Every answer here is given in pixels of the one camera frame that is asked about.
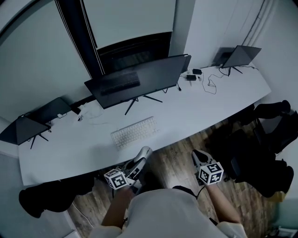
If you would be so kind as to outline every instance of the t-shirt sleeve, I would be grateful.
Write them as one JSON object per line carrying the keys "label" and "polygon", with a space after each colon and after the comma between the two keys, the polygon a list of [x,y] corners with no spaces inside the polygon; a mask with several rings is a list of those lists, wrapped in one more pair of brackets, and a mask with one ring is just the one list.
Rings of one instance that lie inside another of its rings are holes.
{"label": "t-shirt sleeve", "polygon": [[116,238],[122,233],[122,230],[116,226],[103,226],[93,228],[89,238]]}
{"label": "t-shirt sleeve", "polygon": [[217,228],[229,238],[247,238],[242,224],[220,222]]}

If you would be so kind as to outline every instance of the white keyboard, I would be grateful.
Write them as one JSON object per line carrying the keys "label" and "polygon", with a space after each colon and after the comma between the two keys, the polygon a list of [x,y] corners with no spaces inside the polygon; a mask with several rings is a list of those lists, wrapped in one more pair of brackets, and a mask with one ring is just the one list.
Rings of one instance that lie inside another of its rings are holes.
{"label": "white keyboard", "polygon": [[121,130],[111,133],[114,144],[118,150],[155,135],[159,130],[153,117],[127,126]]}

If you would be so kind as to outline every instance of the white box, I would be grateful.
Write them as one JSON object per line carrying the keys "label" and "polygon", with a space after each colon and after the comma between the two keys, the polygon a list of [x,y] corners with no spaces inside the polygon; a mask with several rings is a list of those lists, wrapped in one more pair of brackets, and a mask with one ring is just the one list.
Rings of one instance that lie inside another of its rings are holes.
{"label": "white box", "polygon": [[222,180],[224,169],[219,162],[200,167],[199,179],[205,184],[216,184]]}
{"label": "white box", "polygon": [[129,185],[125,178],[125,174],[119,170],[113,169],[104,175],[108,185],[114,189],[122,188]]}

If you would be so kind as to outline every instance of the person's right arm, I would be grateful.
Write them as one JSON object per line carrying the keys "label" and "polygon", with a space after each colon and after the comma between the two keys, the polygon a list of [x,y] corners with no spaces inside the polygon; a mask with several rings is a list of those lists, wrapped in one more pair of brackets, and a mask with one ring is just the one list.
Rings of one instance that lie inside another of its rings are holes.
{"label": "person's right arm", "polygon": [[241,223],[241,218],[216,184],[206,185],[206,189],[213,203],[219,222]]}

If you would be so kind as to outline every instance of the white desk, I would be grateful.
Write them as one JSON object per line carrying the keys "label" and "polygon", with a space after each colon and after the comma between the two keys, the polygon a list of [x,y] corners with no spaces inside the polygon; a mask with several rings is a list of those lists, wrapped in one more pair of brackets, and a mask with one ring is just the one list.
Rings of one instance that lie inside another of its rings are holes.
{"label": "white desk", "polygon": [[[193,135],[215,123],[239,112],[271,92],[258,70],[242,67],[243,74],[231,70],[230,77],[221,79],[211,76],[217,93],[206,93],[202,82],[190,82],[180,78],[179,85],[150,96],[163,101],[155,102],[140,97],[125,116],[130,102],[104,110],[95,119],[83,119],[74,123],[76,114],[69,112],[62,119],[52,121],[52,133],[43,135],[46,142],[37,137],[19,146],[20,169],[24,185],[33,185],[69,178],[99,170],[129,160],[147,145],[154,151]],[[211,74],[221,76],[215,67],[205,68],[205,89]],[[154,116],[161,132],[139,144],[117,151],[111,132]]]}

